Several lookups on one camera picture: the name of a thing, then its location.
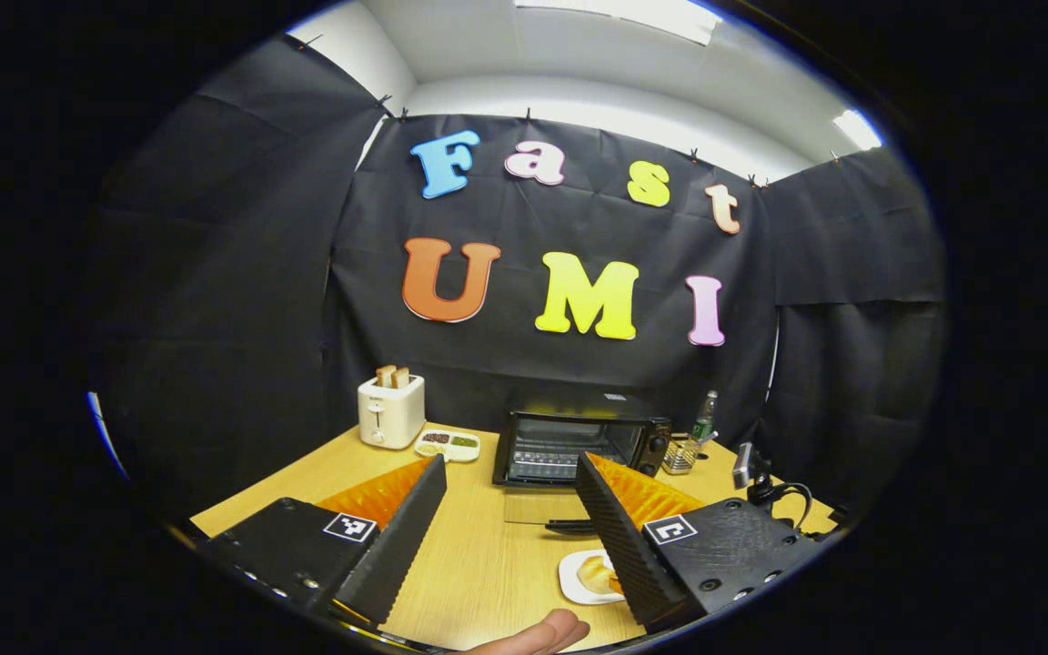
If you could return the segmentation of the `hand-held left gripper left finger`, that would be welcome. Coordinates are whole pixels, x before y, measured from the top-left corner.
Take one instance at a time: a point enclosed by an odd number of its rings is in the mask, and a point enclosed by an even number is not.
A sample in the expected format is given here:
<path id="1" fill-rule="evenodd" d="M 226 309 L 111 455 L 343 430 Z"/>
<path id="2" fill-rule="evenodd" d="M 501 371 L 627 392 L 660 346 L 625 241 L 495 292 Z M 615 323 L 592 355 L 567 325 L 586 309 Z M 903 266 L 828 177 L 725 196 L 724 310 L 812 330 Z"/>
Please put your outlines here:
<path id="1" fill-rule="evenodd" d="M 447 492 L 444 456 L 320 503 L 279 498 L 201 543 L 201 556 L 318 618 L 386 623 Z"/>

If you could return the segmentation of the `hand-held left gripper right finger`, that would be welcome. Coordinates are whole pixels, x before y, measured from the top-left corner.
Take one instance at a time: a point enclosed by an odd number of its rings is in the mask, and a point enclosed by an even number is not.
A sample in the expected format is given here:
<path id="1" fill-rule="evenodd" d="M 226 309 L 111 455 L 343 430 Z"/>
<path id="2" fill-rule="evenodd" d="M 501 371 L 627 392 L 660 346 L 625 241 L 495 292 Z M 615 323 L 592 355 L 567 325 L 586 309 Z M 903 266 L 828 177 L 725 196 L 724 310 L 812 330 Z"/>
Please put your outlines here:
<path id="1" fill-rule="evenodd" d="M 699 505 L 594 453 L 578 455 L 575 489 L 649 634 L 728 612 L 831 545 L 748 500 Z"/>

